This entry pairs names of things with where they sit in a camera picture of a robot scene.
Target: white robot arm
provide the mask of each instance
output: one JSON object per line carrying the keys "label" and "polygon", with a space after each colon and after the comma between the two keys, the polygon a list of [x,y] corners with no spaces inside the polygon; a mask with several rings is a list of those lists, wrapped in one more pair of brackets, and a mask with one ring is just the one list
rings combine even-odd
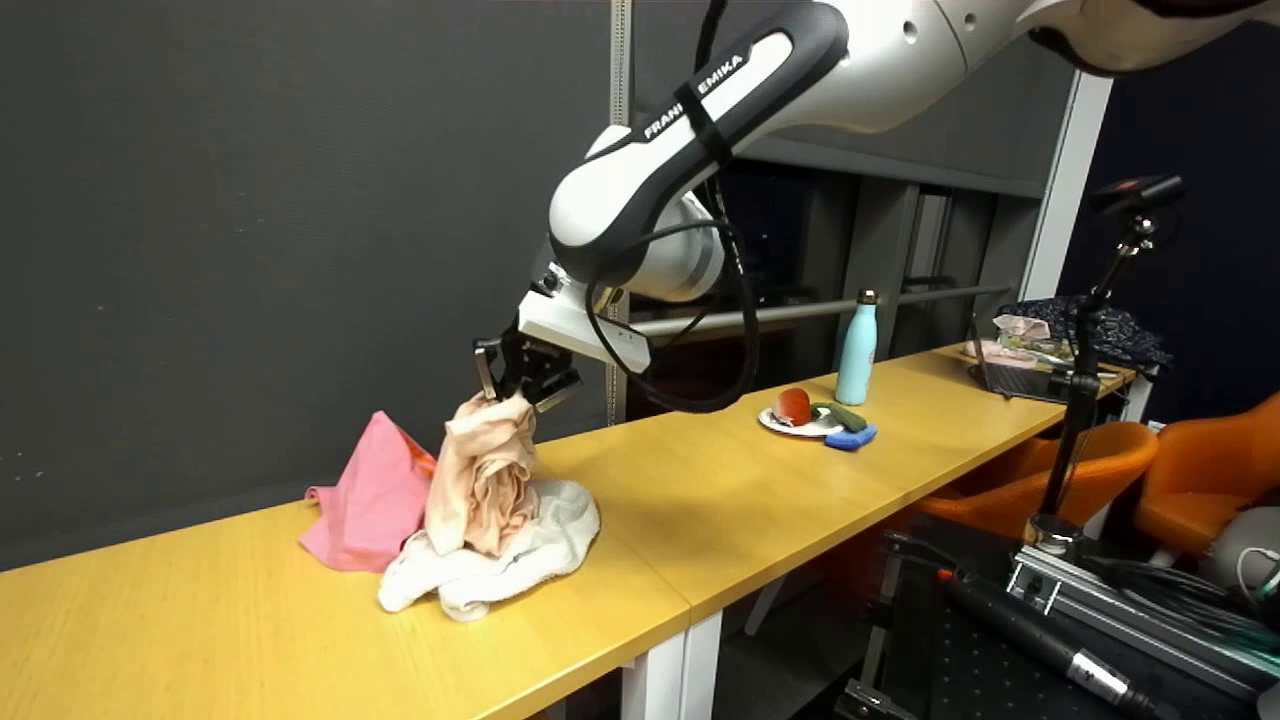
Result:
{"label": "white robot arm", "polygon": [[566,353],[625,374],[648,340],[605,321],[596,295],[699,302],[722,269],[712,214],[693,187],[760,135],[801,124],[888,133],[962,77],[1033,35],[1088,74],[1139,74],[1222,33],[1267,21],[1280,0],[808,0],[693,77],[639,129],[605,129],[547,207],[551,269],[516,308],[485,363],[497,392],[533,400],[572,385]]}

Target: blue water bottle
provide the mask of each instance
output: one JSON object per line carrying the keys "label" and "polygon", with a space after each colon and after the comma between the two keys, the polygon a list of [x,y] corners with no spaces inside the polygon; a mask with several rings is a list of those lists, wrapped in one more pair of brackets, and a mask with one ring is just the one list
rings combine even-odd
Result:
{"label": "blue water bottle", "polygon": [[877,363],[877,288],[862,288],[844,327],[835,405],[868,400],[872,363]]}

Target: dark gray wall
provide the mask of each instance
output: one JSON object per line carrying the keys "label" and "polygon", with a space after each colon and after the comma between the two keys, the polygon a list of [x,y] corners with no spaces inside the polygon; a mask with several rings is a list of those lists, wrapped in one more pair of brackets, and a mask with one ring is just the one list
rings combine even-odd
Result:
{"label": "dark gray wall", "polygon": [[[476,392],[599,0],[0,7],[0,566],[330,486]],[[560,409],[542,436],[599,421]]]}

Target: plate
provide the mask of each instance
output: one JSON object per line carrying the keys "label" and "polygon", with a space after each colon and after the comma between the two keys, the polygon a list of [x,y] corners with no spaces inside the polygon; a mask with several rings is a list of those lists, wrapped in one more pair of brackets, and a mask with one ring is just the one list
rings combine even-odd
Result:
{"label": "plate", "polygon": [[772,409],[765,409],[755,421],[760,421],[768,434],[803,436],[803,441],[844,434],[844,425],[835,425],[828,409],[816,409],[816,421],[808,421],[808,425],[788,425],[788,421],[778,421]]}

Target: wooden table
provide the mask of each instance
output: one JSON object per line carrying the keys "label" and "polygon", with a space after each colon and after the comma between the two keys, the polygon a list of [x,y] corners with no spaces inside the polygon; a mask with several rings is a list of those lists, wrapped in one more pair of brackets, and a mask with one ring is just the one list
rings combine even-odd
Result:
{"label": "wooden table", "polygon": [[300,553],[309,504],[0,571],[0,718],[534,718],[610,670],[629,718],[706,718],[726,604],[1062,418],[979,392],[952,353],[877,370],[862,454],[772,436],[765,405],[538,446],[538,477],[591,487],[599,540],[476,626],[385,617],[377,576]]}

